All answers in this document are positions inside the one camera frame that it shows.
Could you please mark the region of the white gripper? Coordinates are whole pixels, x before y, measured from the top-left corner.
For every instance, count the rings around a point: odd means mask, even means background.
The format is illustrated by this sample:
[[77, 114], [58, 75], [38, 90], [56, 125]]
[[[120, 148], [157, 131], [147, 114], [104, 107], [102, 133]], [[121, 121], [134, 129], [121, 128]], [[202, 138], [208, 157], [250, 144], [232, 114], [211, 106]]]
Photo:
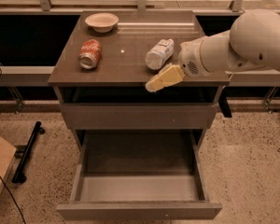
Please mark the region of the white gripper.
[[149, 92], [156, 92], [163, 88], [180, 83], [185, 74], [189, 77], [207, 77], [210, 72], [203, 66], [201, 58], [201, 45], [204, 36], [180, 44], [178, 64], [166, 64], [160, 72], [146, 83]]

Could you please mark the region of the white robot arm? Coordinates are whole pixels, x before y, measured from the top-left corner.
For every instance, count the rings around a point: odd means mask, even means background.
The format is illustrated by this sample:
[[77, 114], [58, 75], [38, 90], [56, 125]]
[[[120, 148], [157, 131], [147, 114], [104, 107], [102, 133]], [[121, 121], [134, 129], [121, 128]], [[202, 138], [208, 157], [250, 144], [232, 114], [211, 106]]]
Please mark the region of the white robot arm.
[[269, 67], [280, 72], [280, 15], [255, 9], [242, 14], [230, 30], [180, 44], [176, 64], [165, 65], [146, 84], [149, 92], [206, 77], [217, 71], [242, 72]]

